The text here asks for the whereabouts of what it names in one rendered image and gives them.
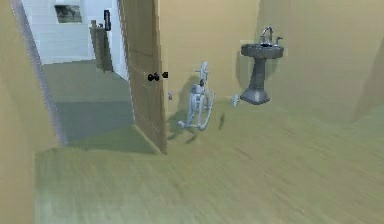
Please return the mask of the brown wooden room door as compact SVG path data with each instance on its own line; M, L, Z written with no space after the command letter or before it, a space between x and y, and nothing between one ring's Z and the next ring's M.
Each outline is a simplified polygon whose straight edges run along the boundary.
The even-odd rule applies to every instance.
M119 0L119 13L135 123L166 154L163 80L147 79L149 74L162 72L157 3L158 0Z

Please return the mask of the silver sink faucet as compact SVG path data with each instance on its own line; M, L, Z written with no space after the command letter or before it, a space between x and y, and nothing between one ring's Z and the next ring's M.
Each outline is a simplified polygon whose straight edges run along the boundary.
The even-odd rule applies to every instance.
M273 39L273 28L271 26L267 26L263 29L261 33L261 42L260 44L263 47L278 47L279 41L282 40L282 37L278 36L276 39Z

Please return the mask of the white metal frame stand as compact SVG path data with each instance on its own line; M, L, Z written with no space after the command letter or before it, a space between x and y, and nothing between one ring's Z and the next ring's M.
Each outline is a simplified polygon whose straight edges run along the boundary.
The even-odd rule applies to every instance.
M187 110L187 119L179 120L178 125L183 128L196 128L199 131L204 131L213 110L215 102L215 93L208 89L208 62L203 61L199 74L199 82L194 84L189 91L189 103Z

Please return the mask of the grey pedestal sink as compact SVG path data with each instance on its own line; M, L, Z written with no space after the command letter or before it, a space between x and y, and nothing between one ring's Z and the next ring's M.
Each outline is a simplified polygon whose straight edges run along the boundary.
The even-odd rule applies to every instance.
M282 46L264 44L244 44L241 46L241 54L254 59L250 83L240 96L241 100L253 105L264 104L270 100L264 89L265 63L269 59L282 58L283 52Z

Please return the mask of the dark framed wall picture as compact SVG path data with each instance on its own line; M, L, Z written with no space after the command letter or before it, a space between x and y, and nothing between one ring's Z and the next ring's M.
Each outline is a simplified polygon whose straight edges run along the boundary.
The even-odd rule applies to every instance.
M79 5L55 5L59 23L81 23L82 16Z

